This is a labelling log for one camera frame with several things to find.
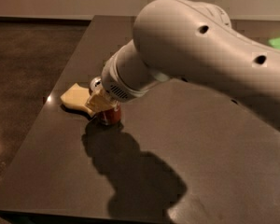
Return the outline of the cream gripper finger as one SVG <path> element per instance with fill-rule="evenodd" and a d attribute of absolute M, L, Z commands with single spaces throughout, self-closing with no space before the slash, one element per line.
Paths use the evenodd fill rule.
<path fill-rule="evenodd" d="M 93 91 L 86 102 L 86 107 L 95 113 L 100 113 L 116 106 L 117 101 L 104 88 Z"/>

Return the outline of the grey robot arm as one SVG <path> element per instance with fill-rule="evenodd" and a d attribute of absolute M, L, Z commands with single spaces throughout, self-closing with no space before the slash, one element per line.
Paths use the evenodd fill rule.
<path fill-rule="evenodd" d="M 140 11 L 132 40 L 106 62 L 86 105 L 105 111 L 172 77 L 227 95 L 280 132 L 280 50 L 235 32 L 222 8 L 188 0 Z"/>

